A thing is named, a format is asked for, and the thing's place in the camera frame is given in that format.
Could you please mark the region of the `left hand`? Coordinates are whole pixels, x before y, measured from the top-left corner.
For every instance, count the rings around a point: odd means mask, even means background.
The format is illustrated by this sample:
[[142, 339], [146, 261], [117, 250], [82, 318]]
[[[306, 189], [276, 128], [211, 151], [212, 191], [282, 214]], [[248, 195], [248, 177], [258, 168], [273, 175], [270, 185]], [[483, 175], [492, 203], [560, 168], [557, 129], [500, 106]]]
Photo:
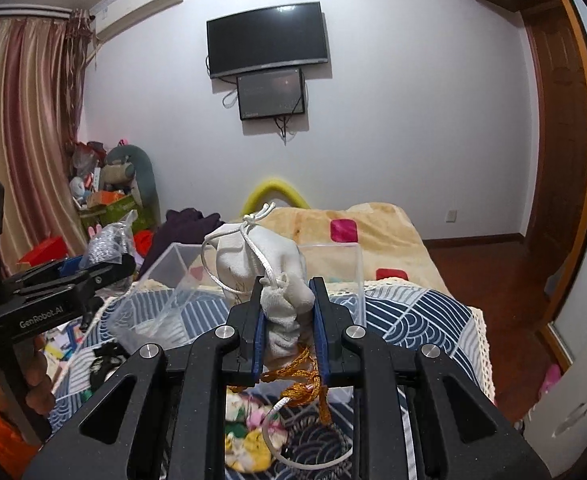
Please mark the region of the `left hand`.
[[[52, 382], [47, 375], [47, 360], [43, 355], [45, 338], [42, 335], [36, 336], [26, 346], [28, 353], [21, 362], [21, 370], [24, 378], [30, 387], [25, 397], [25, 402], [37, 414], [47, 416], [56, 400], [52, 394]], [[0, 386], [0, 414], [7, 415], [9, 401]]]

